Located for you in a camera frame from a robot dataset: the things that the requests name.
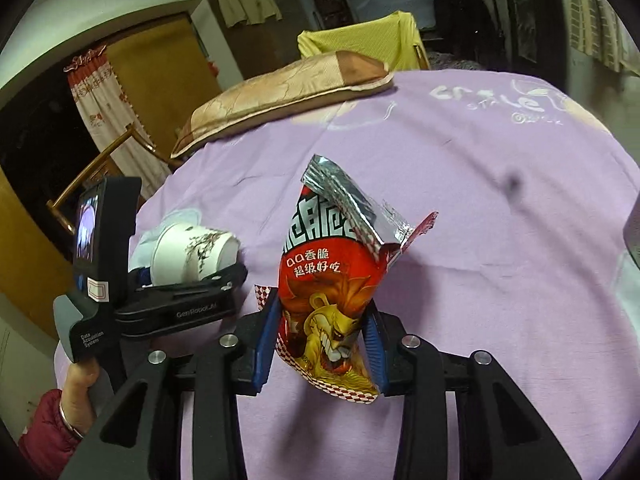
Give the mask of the maroon sleeve forearm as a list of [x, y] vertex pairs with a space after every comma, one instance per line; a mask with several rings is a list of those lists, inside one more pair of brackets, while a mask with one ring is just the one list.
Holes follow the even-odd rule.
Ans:
[[58, 479], [84, 435], [69, 425], [60, 403], [62, 391], [45, 393], [32, 422], [18, 440], [18, 448], [39, 479]]

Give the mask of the person's left hand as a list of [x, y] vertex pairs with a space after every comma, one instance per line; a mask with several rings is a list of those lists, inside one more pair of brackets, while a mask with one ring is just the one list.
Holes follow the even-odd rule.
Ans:
[[95, 358], [72, 363], [67, 369], [62, 388], [60, 411], [65, 425], [84, 436], [96, 420], [96, 412], [89, 398], [89, 390], [100, 376]]

